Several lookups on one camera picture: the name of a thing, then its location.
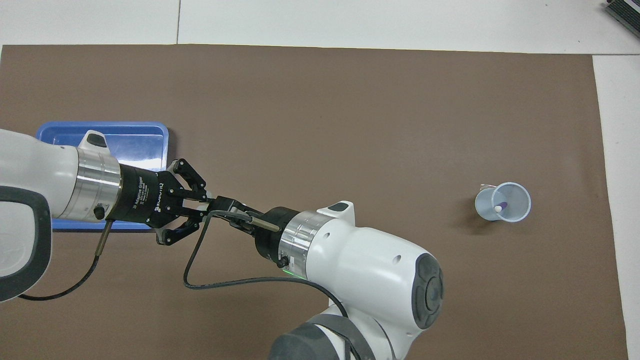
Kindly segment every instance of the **white table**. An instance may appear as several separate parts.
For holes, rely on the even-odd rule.
[[[640,360],[640,39],[603,6],[593,0],[3,0],[0,46],[196,43],[593,54],[628,352]]]

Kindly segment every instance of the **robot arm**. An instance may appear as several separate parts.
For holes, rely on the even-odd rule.
[[[279,337],[272,360],[404,359],[440,314],[438,261],[402,238],[356,227],[352,203],[262,213],[235,199],[212,197],[205,186],[184,159],[159,172],[119,164],[96,131],[72,147],[0,130],[0,301],[25,292],[43,274],[51,217],[139,222],[156,229],[158,244],[173,245],[210,215],[253,236],[262,257],[326,288],[347,311],[348,318],[340,316],[330,302],[323,313]],[[187,208],[186,199],[201,206]],[[187,220],[167,229],[178,217]]]

